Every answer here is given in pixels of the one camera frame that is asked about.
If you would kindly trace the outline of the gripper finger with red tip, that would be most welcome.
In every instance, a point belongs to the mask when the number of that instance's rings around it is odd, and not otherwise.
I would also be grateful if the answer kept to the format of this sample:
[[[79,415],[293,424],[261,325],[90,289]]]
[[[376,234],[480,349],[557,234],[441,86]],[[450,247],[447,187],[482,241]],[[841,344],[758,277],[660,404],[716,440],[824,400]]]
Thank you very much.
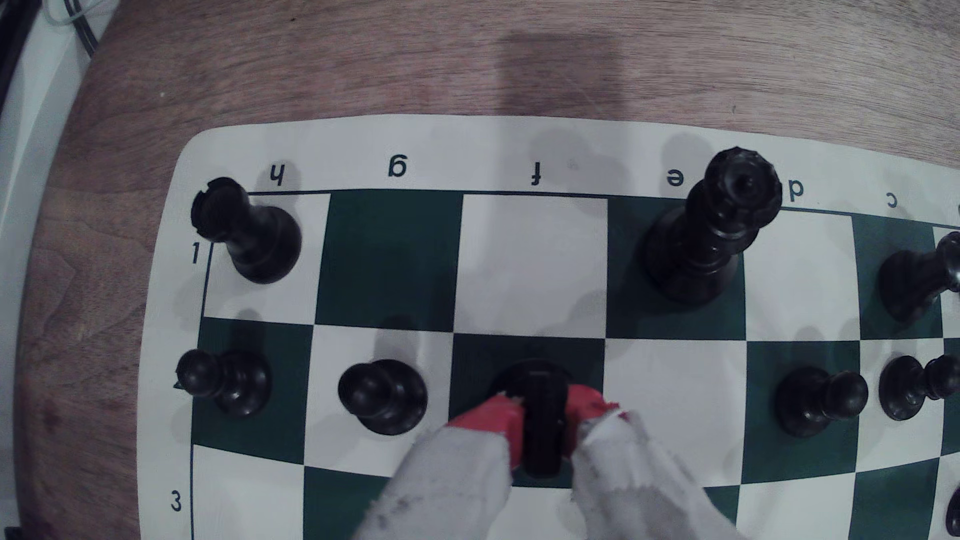
[[[354,539],[486,539],[522,456],[522,400],[495,395],[416,441]]]
[[[565,452],[589,539],[743,539],[638,412],[571,384]]]

